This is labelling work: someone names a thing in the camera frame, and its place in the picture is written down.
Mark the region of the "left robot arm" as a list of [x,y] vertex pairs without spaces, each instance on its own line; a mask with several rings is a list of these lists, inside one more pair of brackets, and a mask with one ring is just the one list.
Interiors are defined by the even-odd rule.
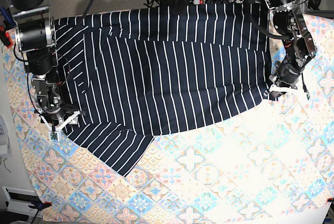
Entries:
[[268,38],[282,41],[285,48],[285,57],[275,62],[274,72],[269,76],[270,84],[264,91],[264,96],[272,95],[278,98],[285,93],[306,95],[309,98],[307,87],[298,89],[296,84],[303,81],[303,71],[306,65],[316,56],[317,47],[311,33],[308,31],[299,0],[262,0],[273,13],[273,25],[277,34],[272,34],[262,27],[253,16],[250,16],[252,25]]

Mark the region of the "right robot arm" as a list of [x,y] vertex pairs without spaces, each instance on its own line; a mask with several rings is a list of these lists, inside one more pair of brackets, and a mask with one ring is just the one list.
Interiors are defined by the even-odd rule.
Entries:
[[70,72],[61,80],[58,75],[60,48],[74,37],[85,19],[80,16],[74,27],[64,36],[56,34],[56,23],[50,14],[50,0],[7,0],[11,23],[15,27],[14,52],[20,52],[27,73],[27,87],[34,112],[40,116],[51,134],[58,135],[67,125],[76,125],[83,112],[62,97],[61,87]]

